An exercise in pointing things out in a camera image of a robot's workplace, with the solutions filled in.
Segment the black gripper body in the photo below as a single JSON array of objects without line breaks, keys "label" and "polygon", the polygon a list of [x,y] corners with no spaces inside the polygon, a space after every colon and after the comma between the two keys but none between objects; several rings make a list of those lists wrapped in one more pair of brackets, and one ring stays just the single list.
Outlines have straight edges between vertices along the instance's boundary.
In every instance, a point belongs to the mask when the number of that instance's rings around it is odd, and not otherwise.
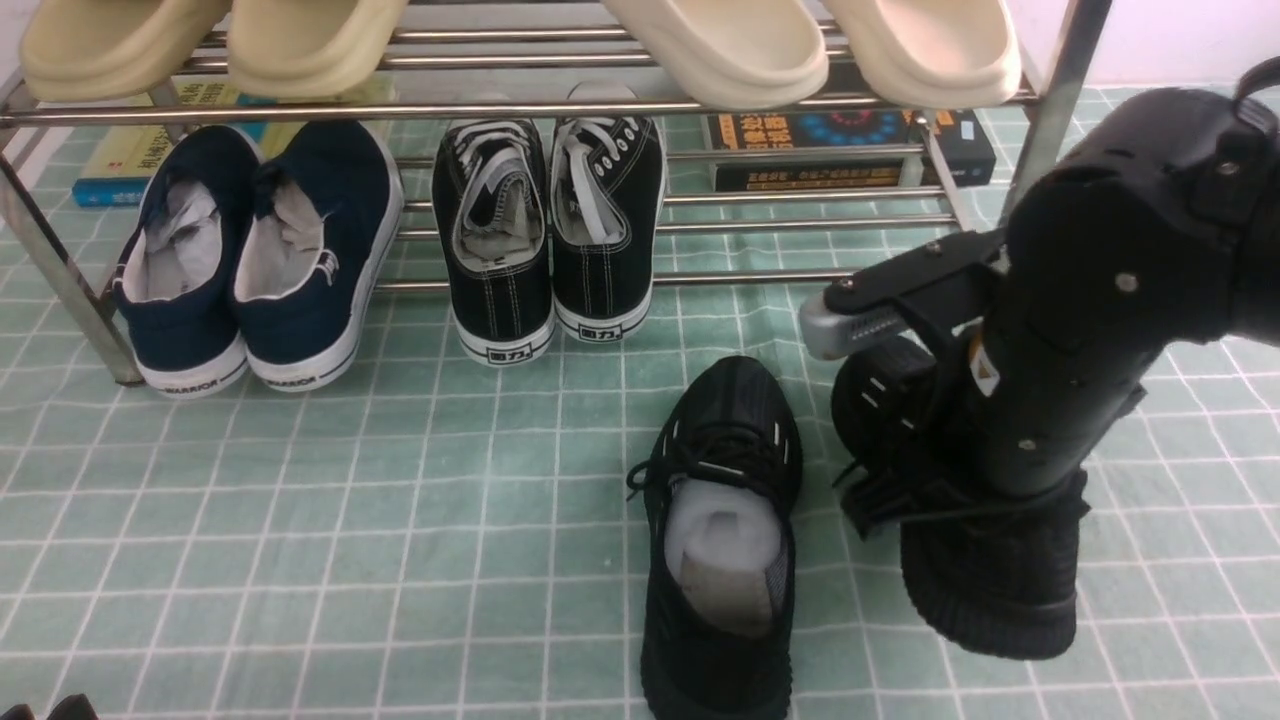
[{"label": "black gripper body", "polygon": [[1160,337],[1140,328],[1148,304],[1123,272],[1039,243],[1014,259],[1005,241],[1000,266],[986,314],[938,354],[911,331],[893,337],[934,357],[931,415],[945,443],[996,489],[1029,496],[1080,468],[1137,405]]}]

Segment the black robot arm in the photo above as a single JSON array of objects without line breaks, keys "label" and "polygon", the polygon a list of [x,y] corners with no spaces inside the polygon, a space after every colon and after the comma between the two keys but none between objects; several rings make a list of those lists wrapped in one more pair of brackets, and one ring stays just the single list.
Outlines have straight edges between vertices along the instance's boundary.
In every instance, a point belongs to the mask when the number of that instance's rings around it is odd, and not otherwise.
[{"label": "black robot arm", "polygon": [[1055,505],[1176,342],[1277,345],[1277,115],[1254,94],[1129,97],[993,231],[833,282],[801,311],[838,360],[832,418],[865,471],[841,505],[882,527]]}]

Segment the grey black gripper finger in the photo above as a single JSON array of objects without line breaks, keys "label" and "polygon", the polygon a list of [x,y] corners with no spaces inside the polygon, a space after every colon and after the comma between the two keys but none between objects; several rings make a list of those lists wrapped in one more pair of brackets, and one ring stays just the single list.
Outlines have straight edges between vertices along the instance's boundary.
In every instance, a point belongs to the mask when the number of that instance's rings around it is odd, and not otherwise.
[{"label": "grey black gripper finger", "polygon": [[832,282],[799,311],[806,351],[835,361],[911,331],[938,354],[995,300],[1004,241],[1002,231],[952,233]]}]

